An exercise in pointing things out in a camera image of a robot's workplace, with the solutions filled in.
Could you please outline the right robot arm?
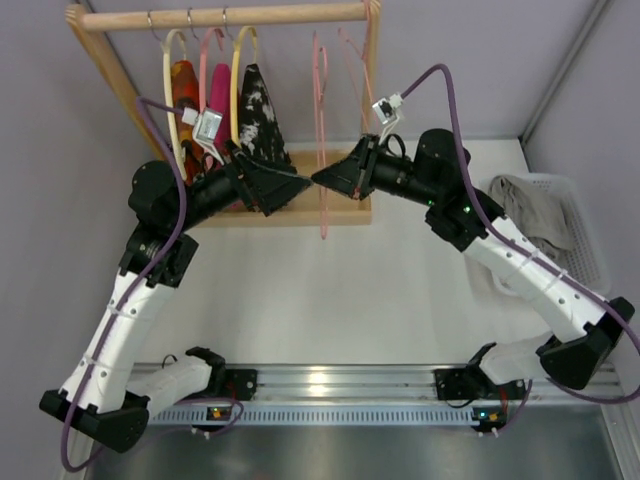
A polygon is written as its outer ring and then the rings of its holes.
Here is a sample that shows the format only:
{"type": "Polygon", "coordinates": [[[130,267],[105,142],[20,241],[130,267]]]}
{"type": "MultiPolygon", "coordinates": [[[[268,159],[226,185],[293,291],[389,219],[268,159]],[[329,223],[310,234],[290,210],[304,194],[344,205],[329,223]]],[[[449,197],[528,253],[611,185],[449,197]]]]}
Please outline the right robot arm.
{"type": "Polygon", "coordinates": [[[441,240],[486,267],[546,322],[548,332],[490,342],[462,377],[478,398],[518,380],[548,379],[580,395],[617,345],[635,313],[622,297],[606,300],[537,253],[503,208],[469,182],[470,155],[445,129],[424,132],[414,158],[364,135],[342,160],[313,174],[314,183],[353,199],[382,191],[427,208],[425,222],[441,240]]]}

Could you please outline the grey trousers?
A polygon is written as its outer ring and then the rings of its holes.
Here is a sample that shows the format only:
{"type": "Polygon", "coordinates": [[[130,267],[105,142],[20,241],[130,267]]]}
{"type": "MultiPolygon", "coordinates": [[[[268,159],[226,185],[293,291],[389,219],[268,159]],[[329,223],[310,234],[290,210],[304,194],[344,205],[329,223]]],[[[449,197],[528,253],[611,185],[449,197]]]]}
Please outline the grey trousers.
{"type": "Polygon", "coordinates": [[[566,280],[573,281],[561,269],[565,256],[574,249],[572,234],[562,209],[562,203],[524,177],[499,175],[484,183],[488,196],[524,235],[521,243],[529,242],[526,250],[538,254],[564,276],[557,282],[569,292],[566,280]]]}

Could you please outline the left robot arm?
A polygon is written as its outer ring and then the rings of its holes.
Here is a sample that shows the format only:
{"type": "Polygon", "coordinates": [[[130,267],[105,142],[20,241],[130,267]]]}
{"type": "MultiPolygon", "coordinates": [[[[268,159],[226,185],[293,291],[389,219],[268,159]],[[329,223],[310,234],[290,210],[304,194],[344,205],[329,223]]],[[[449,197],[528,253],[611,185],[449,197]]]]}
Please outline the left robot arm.
{"type": "Polygon", "coordinates": [[[139,348],[194,258],[187,230],[242,202],[264,216],[312,184],[291,165],[231,148],[231,160],[187,186],[173,162],[153,160],[132,178],[129,206],[138,224],[118,266],[104,316],[73,374],[46,391],[40,409],[118,453],[134,447],[149,420],[191,395],[214,397],[226,387],[226,362],[204,347],[144,381],[131,378],[139,348]]]}

